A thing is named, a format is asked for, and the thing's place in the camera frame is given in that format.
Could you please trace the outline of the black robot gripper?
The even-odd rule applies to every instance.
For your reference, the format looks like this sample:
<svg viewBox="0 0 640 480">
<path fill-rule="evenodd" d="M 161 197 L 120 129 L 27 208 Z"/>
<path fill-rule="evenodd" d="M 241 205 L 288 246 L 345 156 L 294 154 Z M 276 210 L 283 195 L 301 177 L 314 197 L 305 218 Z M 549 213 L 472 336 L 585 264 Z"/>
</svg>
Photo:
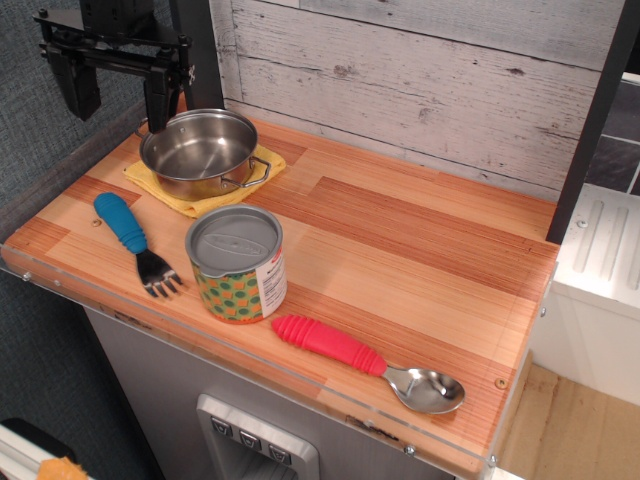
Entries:
<svg viewBox="0 0 640 480">
<path fill-rule="evenodd" d="M 148 130 L 164 130 L 176 115 L 181 86 L 193 82 L 192 40 L 160 23 L 152 1 L 81 1 L 79 8 L 42 8 L 33 15 L 41 28 L 47 59 L 69 111 L 82 121 L 101 106 L 97 68 L 145 76 L 154 60 L 134 59 L 121 48 L 155 47 L 168 55 L 168 71 L 154 71 L 143 83 Z"/>
</svg>

